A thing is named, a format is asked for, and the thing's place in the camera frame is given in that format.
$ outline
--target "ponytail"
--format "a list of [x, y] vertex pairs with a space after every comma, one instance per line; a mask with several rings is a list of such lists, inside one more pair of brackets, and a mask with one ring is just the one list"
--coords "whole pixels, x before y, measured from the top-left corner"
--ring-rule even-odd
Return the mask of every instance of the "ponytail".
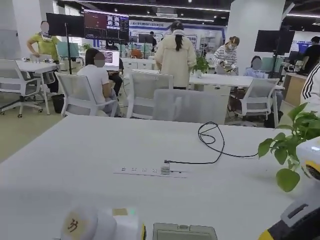
[[180, 49], [182, 49], [182, 35], [176, 35], [175, 36], [175, 43], [176, 43], [176, 47], [175, 50], [177, 52], [179, 52]]

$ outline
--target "table surface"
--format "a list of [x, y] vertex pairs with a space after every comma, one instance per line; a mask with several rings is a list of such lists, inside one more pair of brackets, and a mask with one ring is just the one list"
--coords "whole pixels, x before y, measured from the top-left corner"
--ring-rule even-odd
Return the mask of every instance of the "table surface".
[[[222, 156], [215, 164], [171, 164], [188, 178], [113, 174], [160, 168], [164, 160], [210, 162], [218, 153], [198, 139], [197, 123], [70, 115], [0, 164], [0, 232], [4, 240], [59, 237], [78, 204], [135, 207], [152, 239], [154, 223], [212, 226], [220, 240], [255, 240], [296, 195], [282, 192], [276, 159]], [[220, 126], [225, 152], [256, 153], [280, 130]], [[217, 149], [222, 139], [217, 130]]]
[[[132, 71], [157, 74], [158, 70], [148, 69], [133, 69]], [[254, 78], [250, 76], [230, 76], [219, 74], [203, 74], [201, 78], [196, 77], [194, 74], [190, 75], [190, 84], [200, 85], [217, 85], [228, 87], [249, 87]], [[277, 85], [277, 90], [285, 89], [283, 86]]]
[[37, 74], [50, 72], [57, 68], [55, 63], [25, 62], [22, 60], [16, 60], [16, 63], [22, 72], [34, 72]]

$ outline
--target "black display screen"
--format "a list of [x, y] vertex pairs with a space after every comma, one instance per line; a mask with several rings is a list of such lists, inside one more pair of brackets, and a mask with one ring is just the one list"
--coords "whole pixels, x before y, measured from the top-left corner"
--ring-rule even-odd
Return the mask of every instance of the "black display screen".
[[129, 15], [84, 10], [86, 39], [129, 41]]

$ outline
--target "trash bin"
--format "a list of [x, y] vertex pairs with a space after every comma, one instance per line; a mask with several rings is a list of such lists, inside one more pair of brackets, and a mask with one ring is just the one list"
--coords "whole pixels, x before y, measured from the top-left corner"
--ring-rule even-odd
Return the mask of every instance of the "trash bin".
[[57, 114], [61, 114], [62, 108], [64, 107], [64, 100], [65, 95], [64, 94], [58, 94], [51, 97], [53, 102], [54, 111]]
[[[279, 122], [280, 122], [280, 120], [281, 120], [283, 115], [284, 115], [284, 113], [282, 111], [278, 111]], [[268, 115], [268, 119], [267, 120], [264, 120], [264, 127], [268, 128], [268, 129], [274, 129], [275, 128], [275, 116], [274, 116], [273, 112]]]

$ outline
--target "yellow shirt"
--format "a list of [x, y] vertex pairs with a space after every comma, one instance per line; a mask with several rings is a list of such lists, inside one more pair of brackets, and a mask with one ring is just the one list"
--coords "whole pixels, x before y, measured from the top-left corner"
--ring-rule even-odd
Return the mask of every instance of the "yellow shirt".
[[38, 44], [39, 54], [51, 55], [53, 60], [59, 60], [56, 49], [56, 44], [59, 42], [59, 39], [56, 36], [52, 37], [52, 41], [44, 41], [41, 34], [37, 33], [34, 36], [32, 36], [29, 40], [35, 41]]

